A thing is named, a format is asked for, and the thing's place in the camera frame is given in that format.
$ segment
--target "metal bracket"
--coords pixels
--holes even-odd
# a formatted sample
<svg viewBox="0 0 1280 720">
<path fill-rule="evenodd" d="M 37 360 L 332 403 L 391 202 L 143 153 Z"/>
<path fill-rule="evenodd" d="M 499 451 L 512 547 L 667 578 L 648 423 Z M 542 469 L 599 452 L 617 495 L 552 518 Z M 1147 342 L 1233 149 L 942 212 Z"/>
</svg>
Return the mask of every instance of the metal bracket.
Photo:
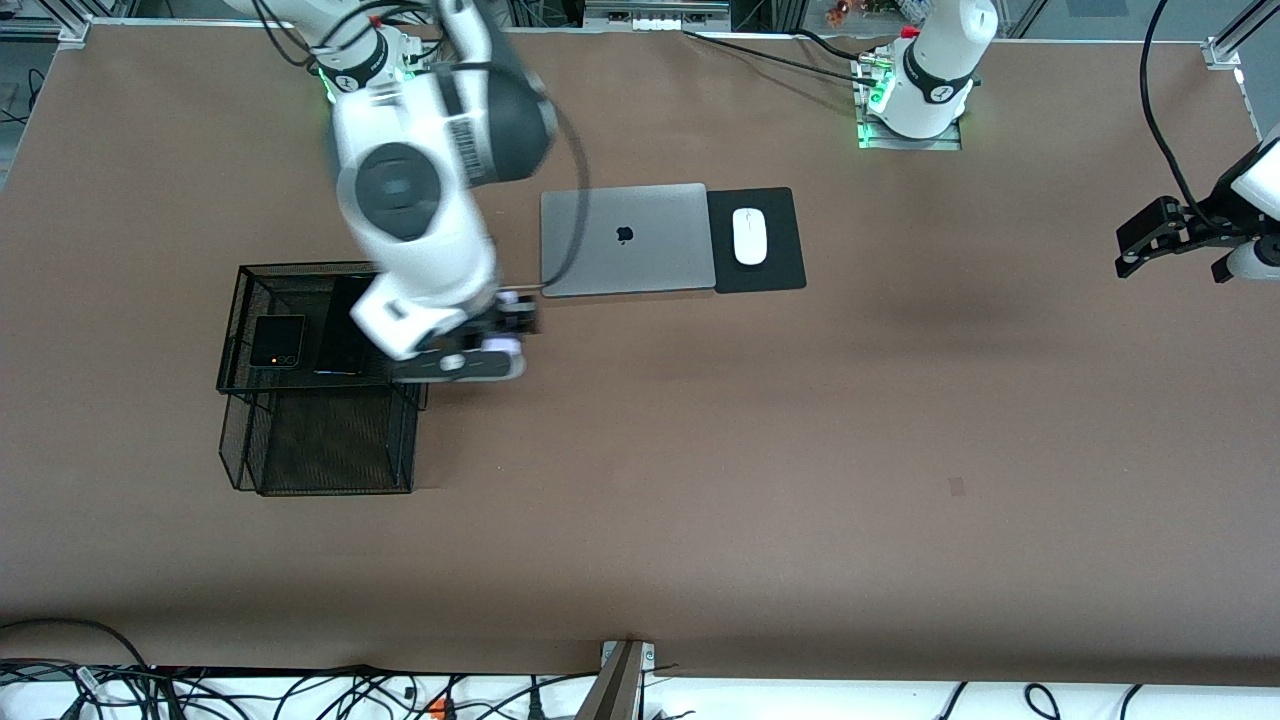
<svg viewBox="0 0 1280 720">
<path fill-rule="evenodd" d="M 1204 55 L 1204 64 L 1211 70 L 1234 70 L 1240 67 L 1240 54 L 1231 50 L 1222 55 L 1216 37 L 1201 42 L 1201 53 Z"/>
<path fill-rule="evenodd" d="M 1280 13 L 1280 0 L 1256 0 L 1240 10 L 1226 27 L 1201 44 L 1204 64 L 1211 70 L 1234 70 L 1240 67 L 1236 50 L 1244 45 L 1272 15 Z"/>
<path fill-rule="evenodd" d="M 854 86 L 854 115 L 858 120 L 858 146 L 876 147 L 881 150 L 960 150 L 960 122 L 951 120 L 947 129 L 937 137 L 916 140 L 902 137 L 891 131 L 878 115 L 868 106 L 878 101 L 878 92 L 887 83 L 893 82 L 891 74 L 892 56 L 887 51 L 888 46 L 877 47 L 872 53 L 863 53 L 858 60 L 850 60 L 849 67 L 854 77 L 868 77 L 881 85 L 867 87 Z"/>
<path fill-rule="evenodd" d="M 573 720 L 636 720 L 640 683 L 653 670 L 653 644 L 643 641 L 604 643 L 604 667 L 591 683 Z"/>
</svg>

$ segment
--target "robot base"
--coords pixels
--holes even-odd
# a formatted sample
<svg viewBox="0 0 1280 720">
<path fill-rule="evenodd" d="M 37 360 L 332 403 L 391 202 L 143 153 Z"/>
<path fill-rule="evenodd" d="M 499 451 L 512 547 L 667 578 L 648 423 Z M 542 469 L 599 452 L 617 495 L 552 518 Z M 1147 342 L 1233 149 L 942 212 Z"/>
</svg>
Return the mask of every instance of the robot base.
<svg viewBox="0 0 1280 720">
<path fill-rule="evenodd" d="M 884 45 L 863 53 L 858 61 L 849 63 L 854 77 L 868 77 L 882 85 L 892 82 L 893 46 Z M 883 87 L 854 86 L 854 109 L 858 117 L 858 146 L 881 150 L 960 150 L 960 123 L 952 120 L 942 135 L 928 140 L 915 140 L 897 135 L 869 106 Z"/>
<path fill-rule="evenodd" d="M 417 356 L 394 363 L 398 383 L 461 383 L 509 380 L 525 372 L 521 336 L 538 332 L 532 295 L 498 292 L 484 313 L 426 342 Z"/>
</svg>

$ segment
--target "barcode label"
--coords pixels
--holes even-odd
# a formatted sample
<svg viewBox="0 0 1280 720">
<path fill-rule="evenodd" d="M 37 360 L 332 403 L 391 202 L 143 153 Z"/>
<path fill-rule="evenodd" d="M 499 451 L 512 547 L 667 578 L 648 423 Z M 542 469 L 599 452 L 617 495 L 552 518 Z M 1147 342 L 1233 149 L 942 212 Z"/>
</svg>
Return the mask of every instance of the barcode label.
<svg viewBox="0 0 1280 720">
<path fill-rule="evenodd" d="M 480 152 L 476 151 L 475 135 L 471 132 L 471 122 L 465 119 L 449 120 L 449 135 L 453 136 L 453 146 L 458 149 L 462 158 L 462 169 L 471 179 L 484 177 L 484 165 L 480 163 Z"/>
</svg>

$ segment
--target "white mouse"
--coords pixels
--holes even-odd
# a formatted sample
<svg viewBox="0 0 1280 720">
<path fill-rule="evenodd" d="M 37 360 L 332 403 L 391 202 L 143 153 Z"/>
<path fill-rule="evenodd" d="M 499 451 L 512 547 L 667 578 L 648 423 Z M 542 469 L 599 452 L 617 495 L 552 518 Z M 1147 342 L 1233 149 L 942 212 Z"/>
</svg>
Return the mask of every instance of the white mouse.
<svg viewBox="0 0 1280 720">
<path fill-rule="evenodd" d="M 764 213 L 755 208 L 733 210 L 733 258 L 744 265 L 759 265 L 768 254 Z"/>
</svg>

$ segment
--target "smartphone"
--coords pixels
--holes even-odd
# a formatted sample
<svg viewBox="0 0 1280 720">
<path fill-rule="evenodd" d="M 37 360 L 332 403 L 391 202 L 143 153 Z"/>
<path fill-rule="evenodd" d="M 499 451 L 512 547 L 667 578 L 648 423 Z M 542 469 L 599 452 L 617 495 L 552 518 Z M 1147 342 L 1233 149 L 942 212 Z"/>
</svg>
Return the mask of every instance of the smartphone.
<svg viewBox="0 0 1280 720">
<path fill-rule="evenodd" d="M 316 354 L 316 373 L 358 375 L 364 370 L 372 346 L 351 318 L 351 309 L 372 282 L 372 275 L 339 275 L 334 279 Z"/>
<path fill-rule="evenodd" d="M 302 333 L 306 315 L 261 315 L 253 324 L 250 368 L 289 370 L 302 359 Z"/>
</svg>

